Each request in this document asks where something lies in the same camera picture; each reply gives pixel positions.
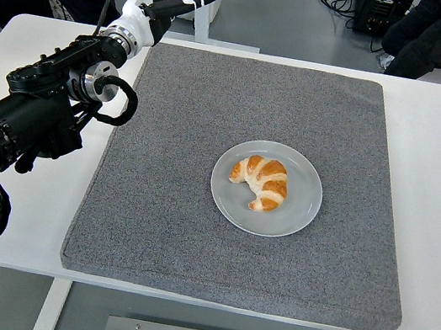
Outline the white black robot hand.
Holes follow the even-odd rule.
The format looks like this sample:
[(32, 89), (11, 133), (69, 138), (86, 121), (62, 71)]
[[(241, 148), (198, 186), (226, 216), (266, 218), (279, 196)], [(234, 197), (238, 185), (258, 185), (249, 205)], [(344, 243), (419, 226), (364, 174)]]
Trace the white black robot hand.
[(127, 0), (121, 16), (103, 31), (104, 36), (122, 43), (127, 55), (157, 45), (180, 15), (194, 12), (217, 0)]

